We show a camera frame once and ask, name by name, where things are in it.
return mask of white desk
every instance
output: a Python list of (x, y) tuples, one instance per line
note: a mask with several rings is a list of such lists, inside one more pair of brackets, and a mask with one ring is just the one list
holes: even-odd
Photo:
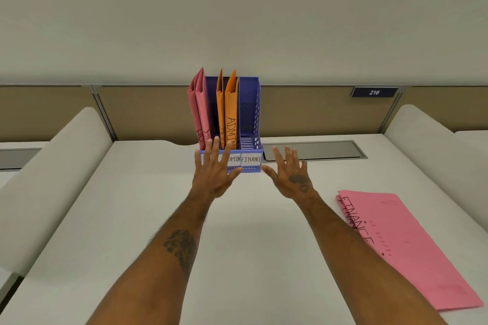
[[(18, 143), (0, 143), (0, 149), (29, 149), (42, 148), (48, 142), (18, 142)], [(4, 186), (18, 171), (0, 171), (0, 187)], [(10, 290), (15, 280), (18, 278), (14, 274), (4, 268), (0, 267), (0, 301), (3, 300), (7, 292)]]
[(458, 131), (456, 132), (456, 136), (488, 156), (488, 130)]
[[(309, 162), (340, 213), (340, 189), (397, 193), (488, 303), (488, 233), (381, 134), (274, 138), (354, 140), (369, 159)], [(113, 282), (186, 197), (194, 146), (116, 142), (0, 316), (0, 324), (84, 324)], [(486, 308), (443, 314), (485, 324)], [(181, 324), (354, 324), (293, 201), (263, 173), (243, 174), (212, 205)]]

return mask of pink folder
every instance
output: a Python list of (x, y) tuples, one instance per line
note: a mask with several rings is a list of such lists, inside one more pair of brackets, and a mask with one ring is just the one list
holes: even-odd
[(204, 132), (202, 131), (202, 123), (200, 122), (200, 115), (198, 113), (197, 96), (195, 93), (195, 88), (197, 86), (197, 80), (200, 73), (203, 74), (204, 69), (202, 68), (197, 75), (193, 78), (188, 88), (188, 100), (190, 100), (191, 113), (193, 115), (193, 122), (195, 123), (195, 130), (197, 131), (198, 143), (200, 144), (200, 150), (205, 149), (205, 139)]
[(202, 123), (202, 131), (204, 132), (204, 139), (207, 142), (212, 139), (212, 134), (210, 133), (210, 128), (212, 127), (212, 117), (210, 114), (210, 103), (208, 102), (207, 80), (205, 79), (205, 72), (203, 68), (198, 73), (195, 91), (197, 95), (200, 122)]
[(341, 190), (336, 199), (346, 221), (436, 310), (484, 306), (396, 194)]

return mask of hand tattoo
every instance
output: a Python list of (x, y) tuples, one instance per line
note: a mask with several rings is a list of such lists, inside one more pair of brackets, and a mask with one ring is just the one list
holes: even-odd
[(186, 279), (190, 277), (191, 268), (197, 255), (197, 244), (188, 230), (175, 230), (163, 246), (169, 253), (173, 253), (180, 261), (181, 269)]
[(310, 179), (307, 175), (290, 175), (288, 177), (288, 181), (294, 184), (300, 184), (300, 191), (302, 193), (307, 193), (307, 191), (310, 189)]

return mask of navy sign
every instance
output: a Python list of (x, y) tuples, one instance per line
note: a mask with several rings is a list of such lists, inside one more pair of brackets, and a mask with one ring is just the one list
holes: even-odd
[(353, 98), (392, 98), (395, 96), (398, 88), (381, 88), (381, 87), (362, 87), (355, 86), (352, 90)]

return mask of forearm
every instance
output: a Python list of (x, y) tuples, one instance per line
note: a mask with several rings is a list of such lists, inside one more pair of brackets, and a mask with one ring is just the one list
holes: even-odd
[(445, 324), (422, 294), (313, 189), (295, 199), (358, 325)]
[(115, 282), (88, 324), (178, 324), (211, 202), (190, 193)]

